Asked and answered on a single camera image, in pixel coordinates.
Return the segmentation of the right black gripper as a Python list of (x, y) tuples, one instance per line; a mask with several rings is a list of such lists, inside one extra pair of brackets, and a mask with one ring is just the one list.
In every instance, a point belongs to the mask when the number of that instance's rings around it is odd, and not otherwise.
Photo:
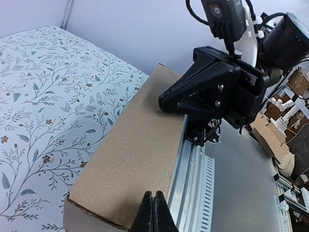
[(158, 98), (164, 113), (226, 115), (234, 128), (254, 121), (268, 86), (309, 52), (309, 29), (292, 13), (261, 16), (256, 66), (213, 47), (195, 48), (194, 64)]

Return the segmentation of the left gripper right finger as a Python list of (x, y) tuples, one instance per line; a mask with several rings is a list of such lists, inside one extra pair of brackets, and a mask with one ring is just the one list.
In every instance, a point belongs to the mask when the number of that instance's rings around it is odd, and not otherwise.
[(153, 208), (155, 232), (178, 232), (162, 191), (156, 192)]

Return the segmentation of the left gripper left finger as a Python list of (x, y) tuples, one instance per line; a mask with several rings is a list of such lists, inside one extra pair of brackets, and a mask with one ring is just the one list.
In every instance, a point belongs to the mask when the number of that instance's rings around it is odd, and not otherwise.
[(130, 232), (154, 231), (154, 199), (151, 191), (146, 191), (130, 228)]

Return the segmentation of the brown cardboard paper box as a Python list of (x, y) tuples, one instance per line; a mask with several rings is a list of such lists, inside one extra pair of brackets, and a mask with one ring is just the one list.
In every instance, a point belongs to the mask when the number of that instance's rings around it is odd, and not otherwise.
[(119, 116), (65, 200), (66, 231), (127, 231), (145, 192), (168, 196), (184, 117), (163, 113), (158, 97), (179, 78), (158, 64)]

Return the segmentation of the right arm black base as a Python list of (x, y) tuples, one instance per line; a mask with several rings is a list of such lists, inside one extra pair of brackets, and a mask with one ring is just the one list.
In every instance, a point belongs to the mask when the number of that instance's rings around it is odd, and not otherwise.
[(188, 116), (184, 137), (194, 145), (203, 147), (206, 142), (218, 143), (221, 134), (221, 119)]

